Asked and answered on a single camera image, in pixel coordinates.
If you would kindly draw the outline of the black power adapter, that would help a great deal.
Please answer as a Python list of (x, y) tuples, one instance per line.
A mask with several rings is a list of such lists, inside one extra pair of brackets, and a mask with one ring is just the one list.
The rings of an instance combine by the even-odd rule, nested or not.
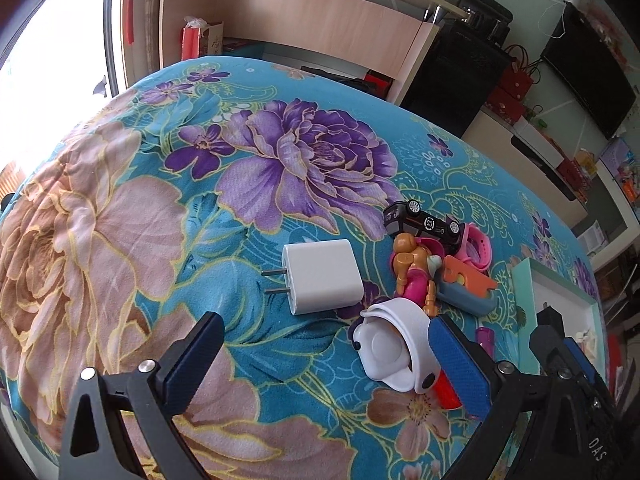
[(561, 337), (565, 336), (564, 323), (562, 314), (551, 307), (550, 304), (544, 304), (542, 309), (536, 314), (537, 324), (539, 326), (550, 326)]

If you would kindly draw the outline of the black water dispenser cabinet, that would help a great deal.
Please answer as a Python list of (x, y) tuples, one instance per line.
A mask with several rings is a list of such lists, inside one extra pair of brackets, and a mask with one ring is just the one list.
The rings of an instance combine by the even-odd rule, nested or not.
[(503, 50), (512, 12), (496, 0), (459, 0), (465, 21), (445, 18), (401, 107), (458, 138), (511, 62)]

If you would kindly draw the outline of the purple lighter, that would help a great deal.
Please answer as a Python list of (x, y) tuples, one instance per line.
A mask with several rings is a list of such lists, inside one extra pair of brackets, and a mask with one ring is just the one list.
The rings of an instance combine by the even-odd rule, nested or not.
[(475, 331), (475, 341), (485, 350), (488, 356), (495, 357), (495, 332), (488, 327), (479, 327)]

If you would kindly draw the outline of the white power adapter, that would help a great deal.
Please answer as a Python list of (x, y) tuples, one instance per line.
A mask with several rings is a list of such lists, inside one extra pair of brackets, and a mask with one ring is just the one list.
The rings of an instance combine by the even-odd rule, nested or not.
[(279, 288), (266, 294), (285, 294), (292, 315), (314, 314), (351, 307), (364, 295), (363, 281), (349, 240), (319, 240), (286, 244), (281, 266), (262, 276), (284, 276)]

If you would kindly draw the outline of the floral blue tablecloth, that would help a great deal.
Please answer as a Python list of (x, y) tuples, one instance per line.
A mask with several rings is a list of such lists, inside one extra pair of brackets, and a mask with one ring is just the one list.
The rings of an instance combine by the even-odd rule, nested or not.
[[(518, 360), (512, 269), (532, 258), (594, 295), (570, 228), (446, 130), (337, 82), (248, 58), (147, 76), (57, 134), (1, 219), (3, 415), (37, 474), (56, 474), (70, 396), (156, 359), (208, 311), (226, 344), (175, 420), (215, 479), (436, 479), (476, 423), (433, 393), (371, 382), (347, 338), (393, 295), (383, 211), (417, 200), (489, 239), (498, 304), (456, 312)], [(358, 304), (292, 315), (286, 244), (349, 240)]]

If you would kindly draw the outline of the wooden bar counter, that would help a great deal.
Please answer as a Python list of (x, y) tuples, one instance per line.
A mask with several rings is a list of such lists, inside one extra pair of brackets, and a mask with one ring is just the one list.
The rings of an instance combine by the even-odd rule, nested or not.
[(160, 65), (180, 58), (188, 15), (224, 23), (232, 38), (282, 44), (338, 58), (392, 81), (400, 104), (439, 31), (435, 13), (465, 20), (446, 0), (160, 0)]

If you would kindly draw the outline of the red hanging knot ornament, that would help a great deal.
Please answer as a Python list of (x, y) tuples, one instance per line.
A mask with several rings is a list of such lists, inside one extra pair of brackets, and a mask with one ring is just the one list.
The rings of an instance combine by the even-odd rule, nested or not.
[(134, 44), (134, 0), (124, 0), (124, 39), (127, 46)]

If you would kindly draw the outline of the red paper bag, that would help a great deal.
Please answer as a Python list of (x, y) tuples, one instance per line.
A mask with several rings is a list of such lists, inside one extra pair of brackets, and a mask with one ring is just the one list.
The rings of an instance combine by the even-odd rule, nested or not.
[(201, 40), (209, 24), (201, 18), (186, 16), (181, 36), (181, 59), (183, 61), (198, 58), (201, 53)]

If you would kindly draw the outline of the cream plastic hair claw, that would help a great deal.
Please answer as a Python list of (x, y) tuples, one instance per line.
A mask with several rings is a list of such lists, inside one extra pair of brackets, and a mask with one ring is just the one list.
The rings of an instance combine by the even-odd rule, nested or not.
[(593, 360), (597, 356), (597, 337), (591, 328), (577, 332), (575, 341), (588, 359)]

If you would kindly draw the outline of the red gift box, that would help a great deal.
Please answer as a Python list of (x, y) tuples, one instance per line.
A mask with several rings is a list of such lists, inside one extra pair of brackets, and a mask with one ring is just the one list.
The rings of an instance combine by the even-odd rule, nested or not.
[(520, 101), (500, 87), (491, 91), (485, 106), (510, 125), (518, 122), (526, 111), (526, 107)]

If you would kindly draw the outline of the white smart watch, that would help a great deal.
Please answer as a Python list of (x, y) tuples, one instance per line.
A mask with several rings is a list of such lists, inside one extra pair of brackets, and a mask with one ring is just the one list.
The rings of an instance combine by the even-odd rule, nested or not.
[(402, 297), (363, 310), (350, 340), (364, 374), (397, 392), (430, 390), (440, 374), (428, 342), (430, 323), (417, 304)]

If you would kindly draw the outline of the white flat box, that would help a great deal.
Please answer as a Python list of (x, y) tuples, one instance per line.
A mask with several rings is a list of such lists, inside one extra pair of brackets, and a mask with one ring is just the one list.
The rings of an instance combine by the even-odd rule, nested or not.
[(518, 140), (530, 148), (547, 166), (556, 169), (564, 162), (564, 156), (555, 145), (524, 117), (513, 125), (513, 131)]

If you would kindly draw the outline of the red white glue bottle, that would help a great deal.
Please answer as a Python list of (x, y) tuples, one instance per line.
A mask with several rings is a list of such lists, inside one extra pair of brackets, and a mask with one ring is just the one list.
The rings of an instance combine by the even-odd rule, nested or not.
[(439, 406), (444, 410), (456, 410), (462, 407), (462, 402), (443, 370), (440, 371), (436, 382), (434, 382), (433, 391)]

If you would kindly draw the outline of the white desk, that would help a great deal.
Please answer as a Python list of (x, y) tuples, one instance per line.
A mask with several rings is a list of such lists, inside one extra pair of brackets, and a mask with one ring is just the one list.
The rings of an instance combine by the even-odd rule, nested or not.
[(629, 248), (639, 252), (639, 219), (632, 203), (603, 162), (596, 162), (586, 205), (587, 217), (572, 229), (582, 236), (596, 223), (604, 242), (588, 252), (593, 272), (607, 266)]

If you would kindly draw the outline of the blue orange toy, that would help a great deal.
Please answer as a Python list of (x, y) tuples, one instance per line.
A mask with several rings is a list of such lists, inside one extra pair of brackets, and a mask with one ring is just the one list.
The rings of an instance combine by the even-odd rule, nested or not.
[(486, 316), (497, 307), (497, 282), (454, 256), (442, 260), (436, 285), (440, 302), (474, 316)]

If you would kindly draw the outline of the brown pink puppy toy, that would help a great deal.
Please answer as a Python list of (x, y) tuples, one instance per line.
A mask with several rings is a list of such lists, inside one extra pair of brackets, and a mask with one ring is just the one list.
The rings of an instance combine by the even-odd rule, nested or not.
[(398, 234), (390, 256), (390, 267), (396, 280), (395, 296), (414, 302), (429, 318), (437, 316), (436, 276), (444, 258), (442, 244), (433, 237)]

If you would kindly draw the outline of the white tv cabinet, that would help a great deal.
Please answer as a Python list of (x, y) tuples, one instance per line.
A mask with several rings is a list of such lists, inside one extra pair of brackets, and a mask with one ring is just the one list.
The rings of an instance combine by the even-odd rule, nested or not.
[(534, 192), (563, 222), (574, 228), (588, 216), (579, 200), (569, 200), (555, 184), (511, 143), (512, 133), (482, 110), (462, 140), (470, 144)]

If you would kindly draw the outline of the black toy car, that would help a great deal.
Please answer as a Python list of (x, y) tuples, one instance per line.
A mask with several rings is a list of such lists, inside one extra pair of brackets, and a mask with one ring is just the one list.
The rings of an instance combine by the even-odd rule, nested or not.
[(447, 254), (455, 254), (461, 247), (464, 223), (447, 217), (437, 218), (424, 210), (417, 200), (395, 202), (383, 211), (387, 234), (395, 238), (402, 233), (414, 237), (438, 240)]

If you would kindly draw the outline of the pink smart watch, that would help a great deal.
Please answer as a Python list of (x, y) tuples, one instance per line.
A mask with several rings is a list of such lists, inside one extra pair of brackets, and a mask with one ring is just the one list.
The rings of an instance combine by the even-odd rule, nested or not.
[(478, 272), (486, 272), (492, 263), (489, 237), (473, 222), (465, 223), (461, 244), (454, 256)]

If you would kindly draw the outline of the teal cardboard box tray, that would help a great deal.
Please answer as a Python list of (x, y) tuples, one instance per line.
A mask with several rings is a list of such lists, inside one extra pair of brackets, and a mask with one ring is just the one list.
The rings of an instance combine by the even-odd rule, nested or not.
[(529, 350), (529, 336), (537, 327), (536, 314), (550, 304), (562, 314), (567, 336), (591, 328), (597, 337), (597, 356), (589, 360), (604, 380), (608, 380), (608, 348), (600, 304), (581, 288), (539, 263), (527, 258), (512, 269), (516, 310), (521, 315), (518, 330), (518, 368), (538, 375), (540, 366)]

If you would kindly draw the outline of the red handbag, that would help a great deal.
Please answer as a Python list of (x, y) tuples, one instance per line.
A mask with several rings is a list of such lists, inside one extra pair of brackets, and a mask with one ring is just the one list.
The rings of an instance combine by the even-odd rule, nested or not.
[(510, 63), (502, 73), (499, 87), (513, 99), (522, 102), (534, 84), (533, 77), (529, 75), (528, 51), (520, 44), (510, 44), (504, 52), (510, 56)]

